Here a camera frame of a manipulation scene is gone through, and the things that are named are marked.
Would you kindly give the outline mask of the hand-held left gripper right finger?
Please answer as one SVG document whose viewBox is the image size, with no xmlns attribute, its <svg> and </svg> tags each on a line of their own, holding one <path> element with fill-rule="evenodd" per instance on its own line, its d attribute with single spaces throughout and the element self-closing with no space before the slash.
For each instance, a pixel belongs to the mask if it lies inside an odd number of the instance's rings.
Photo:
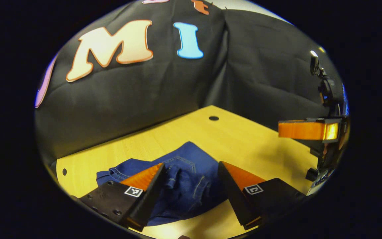
<svg viewBox="0 0 382 239">
<path fill-rule="evenodd" d="M 217 175 L 245 230 L 273 224 L 307 201 L 306 194 L 279 178 L 265 180 L 225 161 Z"/>
</svg>

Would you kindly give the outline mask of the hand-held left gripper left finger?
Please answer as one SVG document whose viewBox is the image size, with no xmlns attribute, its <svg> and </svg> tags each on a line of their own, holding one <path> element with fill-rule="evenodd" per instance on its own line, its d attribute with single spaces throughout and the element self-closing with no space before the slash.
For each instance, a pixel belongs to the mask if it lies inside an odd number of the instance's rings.
<svg viewBox="0 0 382 239">
<path fill-rule="evenodd" d="M 165 164 L 159 163 L 121 182 L 107 181 L 79 197 L 78 203 L 115 224 L 141 232 L 148 224 L 165 178 Z"/>
</svg>

